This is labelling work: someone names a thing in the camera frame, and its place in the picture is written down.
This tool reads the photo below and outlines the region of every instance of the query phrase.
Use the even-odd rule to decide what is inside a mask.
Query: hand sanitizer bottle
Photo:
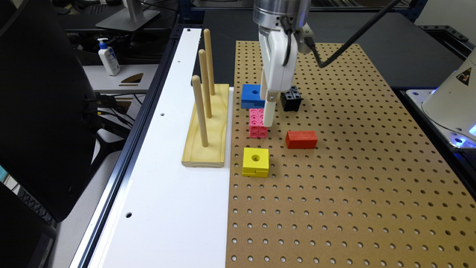
[[[109,75],[115,76],[120,71],[118,59],[116,58],[116,55],[114,54],[114,51],[112,50],[112,48],[107,46],[104,40],[107,40],[107,38],[97,39],[97,41],[99,41],[99,48],[100,48],[100,50],[97,53],[99,54],[99,57],[101,58],[101,61],[103,62],[104,68],[106,68],[106,72]]]

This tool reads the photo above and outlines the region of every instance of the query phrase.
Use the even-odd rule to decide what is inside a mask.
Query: monitor
[[[95,96],[50,0],[0,27],[0,165],[60,222],[91,177]]]

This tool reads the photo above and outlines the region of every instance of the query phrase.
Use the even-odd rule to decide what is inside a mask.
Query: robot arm
[[[260,47],[263,58],[261,99],[265,100],[263,125],[273,124],[274,109],[280,92],[292,86],[298,49],[309,52],[298,35],[310,31],[306,25],[310,0],[255,0],[253,20],[260,26]]]

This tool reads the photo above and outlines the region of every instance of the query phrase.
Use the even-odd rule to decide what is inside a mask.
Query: white table surface
[[[200,33],[184,29],[138,159],[120,188],[90,267],[225,266],[231,112],[225,166],[181,165]],[[229,107],[232,100],[231,90]]]

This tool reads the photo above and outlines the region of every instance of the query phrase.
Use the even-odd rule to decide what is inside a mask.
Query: blue block
[[[260,87],[260,85],[243,85],[241,93],[242,109],[264,108],[265,101],[260,99]]]

